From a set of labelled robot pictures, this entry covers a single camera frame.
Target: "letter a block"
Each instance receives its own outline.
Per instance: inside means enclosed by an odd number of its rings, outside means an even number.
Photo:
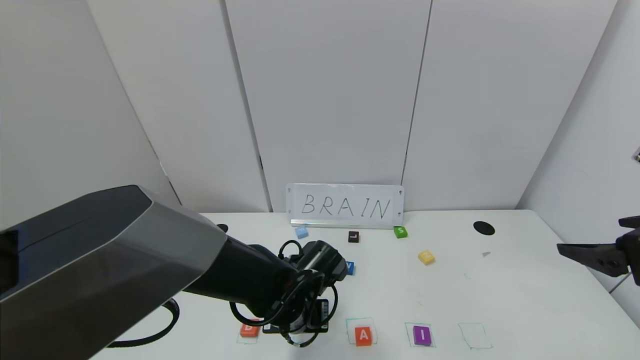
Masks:
[[[371,328],[368,326],[356,328],[356,346],[357,347],[369,347],[373,342],[371,336]]]

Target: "black cable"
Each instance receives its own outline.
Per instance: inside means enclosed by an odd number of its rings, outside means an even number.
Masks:
[[[287,340],[288,343],[290,343],[291,345],[295,346],[295,347],[307,347],[309,345],[311,345],[312,342],[314,342],[314,340],[318,337],[319,332],[314,332],[314,335],[307,341],[303,342],[303,343],[297,343],[294,342],[291,339],[291,336],[289,335],[288,332],[281,332],[280,335],[282,335],[283,338],[285,338],[285,340]]]
[[[171,311],[171,314],[173,315],[173,318],[171,319],[171,323],[169,324],[169,326],[165,327],[164,330],[158,332],[155,335],[147,336],[146,338],[142,338],[142,339],[114,341],[111,344],[107,345],[107,347],[108,348],[138,347],[141,345],[152,343],[155,340],[162,338],[164,335],[167,335],[171,331],[175,323],[178,322],[178,318],[180,317],[180,307],[178,306],[178,303],[173,299],[169,300],[168,302],[165,302],[163,304],[163,307]]]
[[[286,248],[288,244],[296,244],[296,246],[298,247],[298,256],[302,256],[302,245],[300,245],[300,243],[297,242],[296,240],[289,240],[284,244],[282,244],[282,246],[280,247],[280,251],[278,252],[278,258],[280,260],[284,259],[284,255],[282,254],[282,252],[284,251],[284,248]]]
[[[326,319],[322,322],[322,324],[320,324],[320,326],[326,325],[329,323],[329,320],[331,320],[331,318],[333,318],[333,314],[335,314],[335,310],[338,308],[338,289],[335,288],[335,285],[331,285],[331,289],[333,290],[333,308],[331,309],[331,313],[329,313],[329,316],[326,317]]]
[[[264,325],[267,325],[268,323],[274,322],[282,314],[282,311],[284,311],[287,308],[287,306],[293,300],[295,295],[297,295],[298,292],[305,285],[307,285],[308,282],[324,277],[324,274],[321,272],[316,272],[313,270],[304,270],[301,272],[301,274],[304,272],[307,272],[302,275],[304,279],[300,281],[291,291],[285,294],[285,298],[280,301],[280,307],[276,310],[275,314],[271,318],[263,319],[259,321],[249,320],[244,316],[242,316],[242,314],[240,314],[235,302],[229,302],[229,306],[231,307],[231,313],[236,317],[236,319],[238,319],[238,321],[249,326],[254,326],[254,327],[264,326]]]

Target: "white wall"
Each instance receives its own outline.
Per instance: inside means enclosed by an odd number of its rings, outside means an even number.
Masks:
[[[640,163],[631,160],[640,146],[638,76],[640,1],[620,0],[519,205],[568,243],[613,242],[628,231],[617,220],[640,215]],[[609,290],[621,279],[595,275]],[[614,296],[640,325],[640,291],[618,291]]]
[[[88,3],[182,204],[269,211],[220,0]]]
[[[275,211],[287,183],[400,184],[429,1],[227,1]]]
[[[5,225],[136,183],[177,202],[85,1],[0,1]]]
[[[615,3],[433,1],[405,209],[513,209]]]

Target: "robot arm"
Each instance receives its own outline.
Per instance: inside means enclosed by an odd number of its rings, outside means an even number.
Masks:
[[[621,218],[618,223],[634,230],[611,244],[557,244],[558,252],[613,277],[628,274],[631,268],[636,285],[640,286],[640,217]]]
[[[139,186],[85,195],[0,232],[0,358],[88,359],[182,290],[315,338],[330,318],[316,298],[345,261],[323,241],[280,252]]]

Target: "drawn square outline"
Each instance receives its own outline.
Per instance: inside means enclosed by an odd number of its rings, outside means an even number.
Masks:
[[[486,342],[488,344],[487,347],[473,347],[469,344],[469,341],[467,339],[467,337],[465,336],[465,331],[462,328],[462,325],[480,325],[482,327],[482,331],[484,333],[484,338],[486,339]],[[475,349],[475,348],[493,348],[493,344],[491,343],[491,340],[489,340],[489,336],[486,334],[486,329],[484,328],[484,325],[482,323],[479,322],[459,322],[458,323],[458,327],[460,328],[460,333],[462,334],[462,338],[465,340],[465,343],[467,343],[467,346],[469,347],[469,349]]]
[[[373,318],[347,318],[344,320],[345,326],[347,328],[347,339],[349,340],[349,344],[351,345],[356,345],[356,341],[355,341],[355,334],[353,335],[353,342],[351,342],[351,336],[349,335],[350,330],[349,330],[349,322],[351,321],[355,321],[355,320],[366,320],[366,319],[371,319],[371,336],[374,338],[372,344],[377,344],[378,343],[378,330],[376,329],[376,322],[373,320]],[[369,324],[358,324],[355,325],[353,328],[355,329],[358,326],[368,326]]]

